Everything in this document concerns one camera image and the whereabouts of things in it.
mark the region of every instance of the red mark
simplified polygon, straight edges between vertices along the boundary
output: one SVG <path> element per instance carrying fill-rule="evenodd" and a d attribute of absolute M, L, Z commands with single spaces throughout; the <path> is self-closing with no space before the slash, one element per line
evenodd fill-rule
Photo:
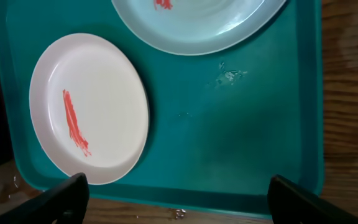
<path fill-rule="evenodd" d="M 160 5 L 164 9 L 172 9 L 172 4 L 170 0 L 154 0 L 154 8 L 157 10 L 157 5 Z"/>
<path fill-rule="evenodd" d="M 63 90 L 63 99 L 65 101 L 66 117 L 68 128 L 70 129 L 70 138 L 74 140 L 75 145 L 81 148 L 84 152 L 85 157 L 92 156 L 91 152 L 88 151 L 88 142 L 82 136 L 80 129 L 77 124 L 77 117 L 75 116 L 74 106 L 71 102 L 71 97 L 68 91 Z"/>

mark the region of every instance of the teal plastic tray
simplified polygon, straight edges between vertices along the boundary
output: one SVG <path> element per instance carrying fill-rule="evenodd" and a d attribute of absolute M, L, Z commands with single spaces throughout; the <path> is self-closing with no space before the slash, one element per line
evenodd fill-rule
<path fill-rule="evenodd" d="M 266 194 L 275 174 L 319 194 L 320 4 L 290 0 L 251 38 L 222 52 L 186 57 L 139 40 L 110 0 L 0 0 L 0 79 L 23 178 L 37 189 L 67 178 L 35 136 L 29 85 L 52 42 L 85 32 L 127 55 L 150 103 L 140 161 L 117 182 L 91 186 L 92 197 L 269 218 Z"/>

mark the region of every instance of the white plate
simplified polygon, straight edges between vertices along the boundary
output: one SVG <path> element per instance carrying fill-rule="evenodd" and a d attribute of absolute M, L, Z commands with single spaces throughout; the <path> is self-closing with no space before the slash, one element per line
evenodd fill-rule
<path fill-rule="evenodd" d="M 127 174 L 149 128 L 135 68 L 112 43 L 91 34 L 62 37 L 41 55 L 30 84 L 30 113 L 49 159 L 69 176 L 84 172 L 90 184 Z"/>
<path fill-rule="evenodd" d="M 126 26 L 156 49 L 178 55 L 203 55 L 249 37 L 285 1 L 112 0 L 112 3 Z"/>

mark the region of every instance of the wood grain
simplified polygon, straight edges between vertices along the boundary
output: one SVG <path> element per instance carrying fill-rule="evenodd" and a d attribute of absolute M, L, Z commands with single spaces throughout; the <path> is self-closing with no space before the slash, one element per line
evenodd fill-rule
<path fill-rule="evenodd" d="M 322 7 L 326 164 L 322 198 L 358 216 L 358 0 L 323 0 Z M 13 170 L 12 166 L 13 162 L 0 167 L 0 182 L 12 179 L 1 171 Z M 175 209 L 91 199 L 84 223 L 271 223 L 192 211 L 177 220 L 175 216 Z"/>
<path fill-rule="evenodd" d="M 322 198 L 358 216 L 358 0 L 324 0 L 322 20 Z"/>

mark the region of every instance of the red smear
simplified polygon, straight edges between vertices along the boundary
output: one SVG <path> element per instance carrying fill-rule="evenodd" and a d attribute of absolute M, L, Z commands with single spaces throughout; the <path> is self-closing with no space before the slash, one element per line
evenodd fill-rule
<path fill-rule="evenodd" d="M 91 152 L 88 151 L 88 142 L 82 136 L 80 129 L 77 124 L 77 117 L 75 116 L 74 106 L 71 102 L 70 93 L 63 90 L 63 99 L 65 101 L 66 117 L 68 128 L 70 129 L 70 138 L 74 140 L 75 145 L 81 148 L 84 152 L 85 157 L 92 156 Z"/>
<path fill-rule="evenodd" d="M 157 5 L 160 5 L 164 9 L 172 9 L 171 0 L 154 0 L 154 8 L 157 10 Z"/>

